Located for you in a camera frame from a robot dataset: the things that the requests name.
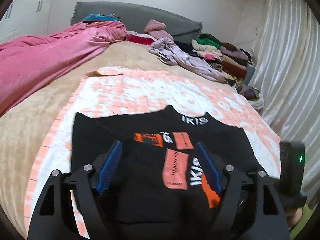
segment blue gripper pad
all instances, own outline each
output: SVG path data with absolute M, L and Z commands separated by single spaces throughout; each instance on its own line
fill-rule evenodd
M 213 162 L 211 161 L 201 143 L 196 144 L 196 156 L 210 186 L 210 189 L 221 196 L 223 188 L 220 185 L 220 173 L 214 166 Z
M 98 173 L 98 182 L 96 186 L 96 191 L 100 195 L 109 188 L 111 179 L 115 174 L 116 168 L 120 161 L 121 154 L 122 154 L 122 143 L 117 142 Z

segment beige bedsheet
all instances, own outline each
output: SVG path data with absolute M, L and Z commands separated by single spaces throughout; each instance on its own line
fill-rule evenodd
M 0 204 L 17 230 L 26 237 L 23 205 L 31 167 L 59 110 L 68 102 L 81 78 L 104 66 L 166 70 L 232 91 L 227 84 L 206 80 L 180 66 L 168 66 L 148 53 L 148 46 L 123 41 L 37 91 L 0 118 Z

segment curtain fold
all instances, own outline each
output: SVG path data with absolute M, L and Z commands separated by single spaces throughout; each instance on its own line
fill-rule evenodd
M 303 188 L 312 196 L 320 186 L 320 27 L 304 0 L 266 0 L 263 19 L 250 85 L 281 139 L 306 144 Z

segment blue cloth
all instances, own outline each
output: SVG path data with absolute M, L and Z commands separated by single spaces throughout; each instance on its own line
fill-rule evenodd
M 120 21 L 119 17 L 115 16 L 114 14 L 108 14 L 106 16 L 101 14 L 89 14 L 88 16 L 84 17 L 81 22 L 105 22 L 105 21 Z

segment black t-shirt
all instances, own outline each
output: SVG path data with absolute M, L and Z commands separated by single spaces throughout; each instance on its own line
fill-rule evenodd
M 123 156 L 100 204 L 125 239 L 202 235 L 215 212 L 216 196 L 205 187 L 194 150 L 197 142 L 242 171 L 262 169 L 243 129 L 207 113 L 187 117 L 168 106 L 159 112 L 95 119 L 77 113 L 71 171 L 93 163 L 115 140 L 123 143 Z M 178 179 L 170 175 L 174 161 L 179 163 Z

